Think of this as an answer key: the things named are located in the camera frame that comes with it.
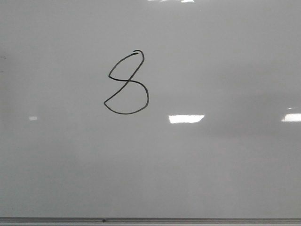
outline handwritten number 8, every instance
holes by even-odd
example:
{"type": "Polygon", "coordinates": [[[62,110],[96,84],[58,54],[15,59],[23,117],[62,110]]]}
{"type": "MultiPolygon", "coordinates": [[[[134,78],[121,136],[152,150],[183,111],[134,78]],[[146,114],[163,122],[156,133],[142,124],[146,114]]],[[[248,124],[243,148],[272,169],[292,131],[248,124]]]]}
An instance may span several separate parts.
{"type": "Polygon", "coordinates": [[[111,97],[109,97],[107,100],[105,100],[104,105],[105,105],[110,111],[112,111],[112,112],[114,112],[114,113],[117,113],[117,114],[134,114],[134,113],[137,113],[137,112],[139,112],[139,111],[142,111],[144,108],[147,107],[147,105],[149,104],[149,101],[150,101],[149,92],[148,92],[147,88],[146,88],[141,82],[132,80],[133,76],[136,74],[136,72],[139,70],[139,68],[141,67],[141,65],[142,65],[143,63],[144,63],[144,54],[143,54],[143,52],[142,52],[141,50],[134,50],[132,54],[130,54],[130,55],[126,56],[125,58],[119,60],[118,63],[115,64],[115,66],[112,68],[112,70],[111,70],[110,73],[109,73],[109,78],[110,78],[110,79],[113,79],[113,80],[115,80],[115,81],[124,81],[124,82],[126,82],[126,83],[125,83],[125,84],[124,84],[124,85],[123,85],[116,93],[114,93],[111,97]],[[127,58],[129,58],[129,57],[131,57],[131,56],[137,55],[137,54],[139,54],[139,53],[141,53],[141,55],[142,55],[142,61],[141,61],[141,63],[139,64],[139,66],[136,68],[136,70],[133,72],[133,74],[131,75],[131,77],[129,77],[128,80],[116,79],[116,78],[113,78],[113,77],[111,76],[111,74],[112,74],[112,72],[114,71],[114,69],[115,69],[122,61],[126,60],[127,58]],[[111,109],[111,108],[107,105],[107,102],[108,102],[109,100],[111,100],[113,97],[115,97],[121,90],[123,90],[123,88],[124,88],[125,86],[127,86],[127,84],[128,84],[129,82],[137,83],[137,84],[141,85],[141,86],[145,89],[146,96],[147,96],[146,104],[145,104],[142,108],[140,108],[139,110],[136,110],[136,111],[134,111],[134,112],[123,113],[123,112],[117,112],[117,111],[114,111],[113,109],[111,109]]]}

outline white surface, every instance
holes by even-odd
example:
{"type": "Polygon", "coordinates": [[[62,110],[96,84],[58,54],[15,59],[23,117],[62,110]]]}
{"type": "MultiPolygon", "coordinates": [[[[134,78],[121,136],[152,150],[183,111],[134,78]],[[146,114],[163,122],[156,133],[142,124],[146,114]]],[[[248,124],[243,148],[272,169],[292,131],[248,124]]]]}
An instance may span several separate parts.
{"type": "Polygon", "coordinates": [[[300,217],[300,20],[298,0],[0,1],[0,216],[300,217]],[[135,49],[150,104],[114,114],[135,49]]]}

